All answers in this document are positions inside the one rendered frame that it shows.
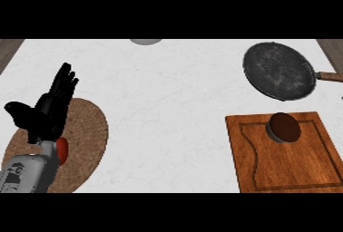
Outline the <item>dark grey frying pan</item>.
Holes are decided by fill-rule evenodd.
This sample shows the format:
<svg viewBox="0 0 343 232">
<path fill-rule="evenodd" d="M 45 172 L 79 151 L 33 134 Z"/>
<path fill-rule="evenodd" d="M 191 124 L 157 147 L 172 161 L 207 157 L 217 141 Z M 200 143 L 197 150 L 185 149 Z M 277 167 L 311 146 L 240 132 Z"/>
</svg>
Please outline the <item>dark grey frying pan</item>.
<svg viewBox="0 0 343 232">
<path fill-rule="evenodd" d="M 343 83 L 343 73 L 317 72 L 303 54 L 283 43 L 254 44 L 244 54 L 243 69 L 254 89 L 283 102 L 306 98 L 317 81 Z"/>
</svg>

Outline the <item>chocolate cupcake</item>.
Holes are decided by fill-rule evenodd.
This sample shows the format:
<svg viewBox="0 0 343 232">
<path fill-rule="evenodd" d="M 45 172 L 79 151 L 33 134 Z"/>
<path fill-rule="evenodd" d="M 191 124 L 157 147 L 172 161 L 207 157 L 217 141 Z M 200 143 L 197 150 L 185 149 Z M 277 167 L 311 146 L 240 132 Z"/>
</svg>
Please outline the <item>chocolate cupcake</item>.
<svg viewBox="0 0 343 232">
<path fill-rule="evenodd" d="M 296 142 L 302 135 L 297 120 L 284 112 L 278 112 L 271 116 L 265 125 L 265 131 L 271 140 L 278 143 Z"/>
</svg>

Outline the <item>round brown woven placemat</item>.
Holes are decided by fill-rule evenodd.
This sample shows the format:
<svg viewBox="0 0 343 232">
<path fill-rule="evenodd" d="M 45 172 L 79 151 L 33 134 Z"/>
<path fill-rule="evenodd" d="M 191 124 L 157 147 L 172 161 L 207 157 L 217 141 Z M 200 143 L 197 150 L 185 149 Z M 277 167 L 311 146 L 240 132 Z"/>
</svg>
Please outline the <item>round brown woven placemat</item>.
<svg viewBox="0 0 343 232">
<path fill-rule="evenodd" d="M 108 122 L 98 106 L 73 99 L 62 137 L 68 142 L 67 162 L 58 169 L 49 193 L 74 192 L 93 174 L 108 144 Z"/>
</svg>

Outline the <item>grey round object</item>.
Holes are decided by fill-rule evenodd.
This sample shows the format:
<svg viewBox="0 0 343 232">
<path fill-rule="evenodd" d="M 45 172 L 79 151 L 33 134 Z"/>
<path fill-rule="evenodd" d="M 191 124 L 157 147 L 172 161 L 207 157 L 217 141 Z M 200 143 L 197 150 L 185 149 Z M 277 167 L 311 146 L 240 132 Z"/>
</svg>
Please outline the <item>grey round object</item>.
<svg viewBox="0 0 343 232">
<path fill-rule="evenodd" d="M 163 39 L 130 39 L 130 41 L 138 45 L 152 45 L 163 41 Z"/>
</svg>

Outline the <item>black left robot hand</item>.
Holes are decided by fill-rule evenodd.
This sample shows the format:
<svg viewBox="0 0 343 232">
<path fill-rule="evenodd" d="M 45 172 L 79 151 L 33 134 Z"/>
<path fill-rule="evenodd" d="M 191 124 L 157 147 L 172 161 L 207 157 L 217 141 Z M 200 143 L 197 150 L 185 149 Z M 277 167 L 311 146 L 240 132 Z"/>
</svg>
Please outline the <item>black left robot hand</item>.
<svg viewBox="0 0 343 232">
<path fill-rule="evenodd" d="M 56 141 L 65 130 L 68 105 L 73 99 L 79 78 L 71 71 L 71 64 L 64 63 L 55 75 L 50 91 L 42 95 L 34 107 L 11 101 L 5 110 L 15 125 L 28 132 L 28 143 L 43 140 Z"/>
</svg>

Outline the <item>red round vegetable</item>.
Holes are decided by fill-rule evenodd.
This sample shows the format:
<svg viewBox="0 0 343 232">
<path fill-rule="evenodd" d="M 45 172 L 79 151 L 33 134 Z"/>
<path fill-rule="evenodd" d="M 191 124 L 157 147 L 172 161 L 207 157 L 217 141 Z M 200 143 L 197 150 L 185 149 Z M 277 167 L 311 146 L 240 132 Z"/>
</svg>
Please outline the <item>red round vegetable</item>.
<svg viewBox="0 0 343 232">
<path fill-rule="evenodd" d="M 68 141 L 64 137 L 56 140 L 56 155 L 59 158 L 59 165 L 64 165 L 68 157 Z"/>
</svg>

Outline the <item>brown wooden cutting board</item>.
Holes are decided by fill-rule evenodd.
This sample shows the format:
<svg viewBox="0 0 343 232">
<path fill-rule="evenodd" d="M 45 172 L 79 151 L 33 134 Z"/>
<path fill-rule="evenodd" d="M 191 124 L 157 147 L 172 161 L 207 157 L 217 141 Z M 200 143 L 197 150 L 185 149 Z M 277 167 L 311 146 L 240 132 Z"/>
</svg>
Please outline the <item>brown wooden cutting board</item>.
<svg viewBox="0 0 343 232">
<path fill-rule="evenodd" d="M 269 138 L 268 114 L 225 118 L 240 191 L 343 193 L 343 160 L 320 114 L 294 112 L 291 116 L 302 130 L 291 143 Z"/>
</svg>

